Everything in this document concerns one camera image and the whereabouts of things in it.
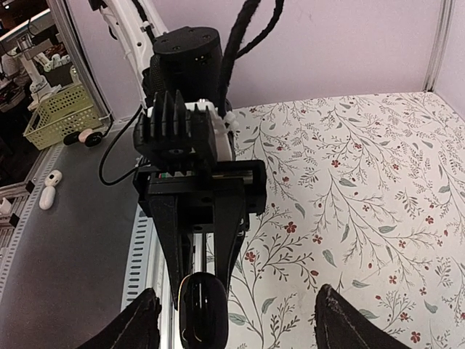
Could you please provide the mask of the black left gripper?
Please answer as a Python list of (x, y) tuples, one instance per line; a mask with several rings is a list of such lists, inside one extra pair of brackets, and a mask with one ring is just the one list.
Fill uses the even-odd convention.
[[(262, 214), (267, 200), (267, 170), (262, 160), (219, 162), (211, 174), (160, 177), (155, 166), (140, 167), (133, 177), (142, 211), (153, 218), (169, 274), (172, 303), (179, 308), (179, 288), (192, 271), (193, 234), (180, 198), (201, 204), (214, 200), (216, 277), (229, 291), (231, 265), (240, 222), (245, 213)], [(243, 189), (227, 189), (238, 180)]]

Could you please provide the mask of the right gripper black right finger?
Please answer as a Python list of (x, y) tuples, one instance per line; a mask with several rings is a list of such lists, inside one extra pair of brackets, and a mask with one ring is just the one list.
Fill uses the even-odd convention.
[(318, 348), (406, 348), (373, 325), (330, 284), (315, 299), (315, 338)]

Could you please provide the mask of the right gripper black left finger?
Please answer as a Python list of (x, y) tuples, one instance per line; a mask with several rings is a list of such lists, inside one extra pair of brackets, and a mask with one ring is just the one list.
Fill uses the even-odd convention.
[(159, 348), (160, 299), (153, 288), (145, 289), (101, 332), (78, 348)]

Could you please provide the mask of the black earbud charging case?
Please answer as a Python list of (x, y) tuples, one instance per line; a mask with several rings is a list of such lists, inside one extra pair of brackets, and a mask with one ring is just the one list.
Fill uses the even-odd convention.
[(227, 293), (216, 276), (206, 272), (186, 276), (179, 288), (178, 311), (182, 347), (227, 346)]

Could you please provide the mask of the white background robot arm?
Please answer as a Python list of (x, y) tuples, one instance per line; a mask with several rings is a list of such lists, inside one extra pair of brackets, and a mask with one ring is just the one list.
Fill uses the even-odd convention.
[(1, 72), (18, 86), (43, 97), (72, 84), (70, 55), (63, 44), (50, 39), (38, 43), (29, 34), (13, 41), (13, 48), (1, 57)]

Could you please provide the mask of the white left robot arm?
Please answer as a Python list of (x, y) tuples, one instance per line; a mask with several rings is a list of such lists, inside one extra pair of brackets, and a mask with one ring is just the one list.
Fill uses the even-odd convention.
[(267, 200), (264, 162), (235, 157), (238, 123), (227, 91), (235, 62), (272, 32), (283, 2), (276, 2), (266, 27), (244, 43), (259, 7), (258, 1), (246, 1), (226, 44), (210, 27), (161, 33), (140, 1), (133, 7), (139, 25), (116, 20), (118, 38), (129, 45), (142, 79), (142, 104), (129, 122), (142, 160), (127, 177), (155, 224), (174, 307), (180, 308), (193, 276), (197, 234), (214, 234), (215, 272), (201, 282), (213, 284), (214, 293), (226, 299), (249, 217), (263, 213)]

